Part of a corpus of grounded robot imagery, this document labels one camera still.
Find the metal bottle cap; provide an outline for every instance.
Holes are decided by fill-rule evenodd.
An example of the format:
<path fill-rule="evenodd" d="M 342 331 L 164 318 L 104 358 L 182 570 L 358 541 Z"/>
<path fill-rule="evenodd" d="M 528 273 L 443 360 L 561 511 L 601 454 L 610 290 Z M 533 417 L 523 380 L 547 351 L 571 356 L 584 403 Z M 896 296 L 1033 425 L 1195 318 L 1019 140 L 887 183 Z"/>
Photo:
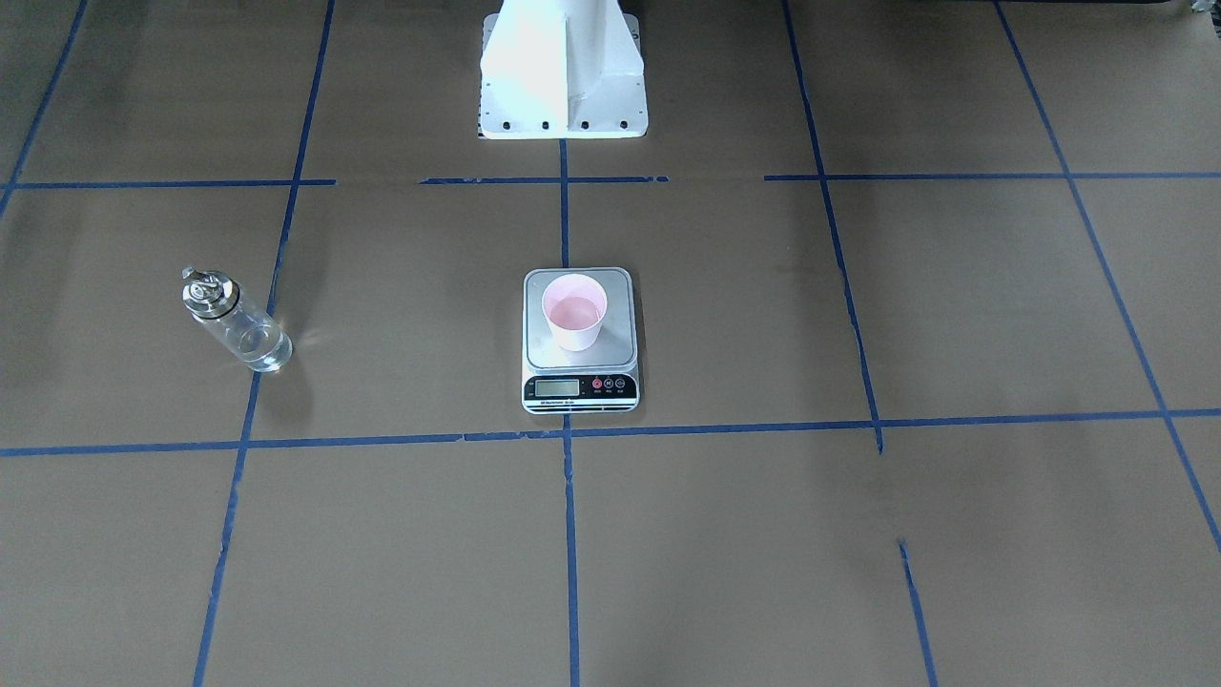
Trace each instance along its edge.
<path fill-rule="evenodd" d="M 237 305 L 241 287 L 222 271 L 199 271 L 194 265 L 187 265 L 182 278 L 187 279 L 182 287 L 182 303 L 197 317 L 221 317 Z"/>

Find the scale platform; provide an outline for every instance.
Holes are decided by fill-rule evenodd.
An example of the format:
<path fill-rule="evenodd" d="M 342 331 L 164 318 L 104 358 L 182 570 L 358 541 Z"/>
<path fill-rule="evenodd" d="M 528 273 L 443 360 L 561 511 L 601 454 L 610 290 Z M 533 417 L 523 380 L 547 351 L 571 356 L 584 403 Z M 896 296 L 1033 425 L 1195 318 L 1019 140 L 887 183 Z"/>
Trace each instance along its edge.
<path fill-rule="evenodd" d="M 607 314 L 593 345 L 565 351 L 542 314 L 542 292 L 565 273 L 596 278 Z M 640 405 L 636 306 L 620 267 L 541 268 L 526 275 L 521 306 L 521 406 L 536 415 L 626 412 Z"/>

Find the paper cup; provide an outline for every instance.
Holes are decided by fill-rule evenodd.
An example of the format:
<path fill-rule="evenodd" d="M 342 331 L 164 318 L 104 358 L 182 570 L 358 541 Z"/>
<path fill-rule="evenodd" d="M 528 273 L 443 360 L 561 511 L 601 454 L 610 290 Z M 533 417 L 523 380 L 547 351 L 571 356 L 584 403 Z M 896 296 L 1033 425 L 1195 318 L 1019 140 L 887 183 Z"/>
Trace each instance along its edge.
<path fill-rule="evenodd" d="M 560 349 L 584 351 L 593 345 L 602 331 L 602 317 L 607 314 L 606 288 L 584 273 L 565 273 L 543 289 L 542 314 Z"/>

